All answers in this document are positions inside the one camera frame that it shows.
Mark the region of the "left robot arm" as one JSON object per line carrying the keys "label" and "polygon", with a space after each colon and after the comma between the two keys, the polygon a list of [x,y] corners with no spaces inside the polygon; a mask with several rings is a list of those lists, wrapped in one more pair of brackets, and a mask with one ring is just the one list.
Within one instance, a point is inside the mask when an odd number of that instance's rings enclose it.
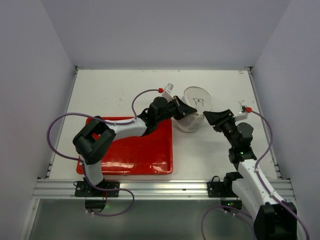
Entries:
{"label": "left robot arm", "polygon": [[114,141],[150,135],[160,122],[171,118],[179,121],[196,112],[196,108],[187,105],[178,96],[170,101],[160,96],[132,121],[106,122],[100,117],[93,117],[72,140],[84,167],[87,192],[95,197],[103,193],[101,160]]}

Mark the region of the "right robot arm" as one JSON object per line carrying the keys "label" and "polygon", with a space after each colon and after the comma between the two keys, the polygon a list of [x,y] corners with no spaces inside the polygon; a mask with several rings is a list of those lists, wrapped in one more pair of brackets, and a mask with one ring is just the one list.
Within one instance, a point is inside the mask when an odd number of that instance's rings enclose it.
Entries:
{"label": "right robot arm", "polygon": [[231,147],[230,162],[236,171],[229,172],[223,180],[223,192],[237,196],[253,220],[253,231],[258,240],[297,239],[297,209],[276,192],[262,172],[251,147],[253,127],[237,119],[231,110],[204,111],[209,125],[223,133]]}

